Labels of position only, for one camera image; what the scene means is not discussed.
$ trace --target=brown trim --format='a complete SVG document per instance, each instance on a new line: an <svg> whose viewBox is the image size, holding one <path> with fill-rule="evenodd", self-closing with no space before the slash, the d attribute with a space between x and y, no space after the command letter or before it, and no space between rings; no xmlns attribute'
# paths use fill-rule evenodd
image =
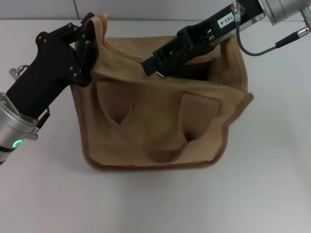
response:
<svg viewBox="0 0 311 233"><path fill-rule="evenodd" d="M96 161L94 161L89 156L89 148L88 148L88 136L86 129L86 121L84 112L82 110L82 96L76 86L71 86L74 104L76 107L76 111L78 114L80 131L81 131L81 142L82 142L82 150L83 156L86 162L93 168L101 171L155 171L155 170L174 170L174 169L190 169L190 168L203 168L207 166L211 166L218 162L222 155L225 152L228 143L228 134L230 125L240 117L245 108L249 105L249 103L254 99L254 96L249 93L246 94L243 100L238 104L235 112L228 118L228 120L223 125L223 142L216 153L214 159L211 161L202 161L196 163L187 163L187 164L170 164L164 166L112 166L112 165L102 165Z"/></svg>

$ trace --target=label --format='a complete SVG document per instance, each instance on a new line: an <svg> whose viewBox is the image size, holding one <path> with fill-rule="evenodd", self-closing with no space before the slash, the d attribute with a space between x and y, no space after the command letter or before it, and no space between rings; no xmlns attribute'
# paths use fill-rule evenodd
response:
<svg viewBox="0 0 311 233"><path fill-rule="evenodd" d="M226 15L225 17L222 17L221 19L217 21L220 28L223 28L224 26L232 22L234 22L234 17L232 13Z"/></svg>

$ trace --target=canvas bag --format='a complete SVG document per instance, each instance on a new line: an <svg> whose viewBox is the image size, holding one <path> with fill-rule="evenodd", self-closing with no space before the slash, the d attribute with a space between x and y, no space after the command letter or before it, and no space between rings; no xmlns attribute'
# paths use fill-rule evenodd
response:
<svg viewBox="0 0 311 233"><path fill-rule="evenodd" d="M146 76L141 60L173 36L105 38L108 14L90 20L99 51L92 83L71 86L86 161L100 170L217 162L230 124L253 99L236 38L163 79L156 73Z"/></svg>

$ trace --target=white table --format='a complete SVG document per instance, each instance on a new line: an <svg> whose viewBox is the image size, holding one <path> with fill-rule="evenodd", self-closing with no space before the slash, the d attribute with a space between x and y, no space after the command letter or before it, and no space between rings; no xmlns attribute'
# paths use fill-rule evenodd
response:
<svg viewBox="0 0 311 233"><path fill-rule="evenodd" d="M0 21L0 91L14 82L10 68L35 58L35 37L68 22ZM108 36L171 35L194 23L111 21ZM303 26L259 22L242 32L242 40L259 52ZM307 36L263 57L244 55L255 99L232 125L222 159L205 169L92 169L66 88L52 103L39 139L25 140L0 166L0 231L311 232L310 44Z"/></svg>

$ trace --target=green indicator light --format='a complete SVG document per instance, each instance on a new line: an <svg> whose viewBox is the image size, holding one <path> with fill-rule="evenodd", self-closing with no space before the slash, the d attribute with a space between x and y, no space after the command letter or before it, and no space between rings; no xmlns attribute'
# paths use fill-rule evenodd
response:
<svg viewBox="0 0 311 233"><path fill-rule="evenodd" d="M14 144L13 147L16 148L23 140L17 140Z"/></svg>

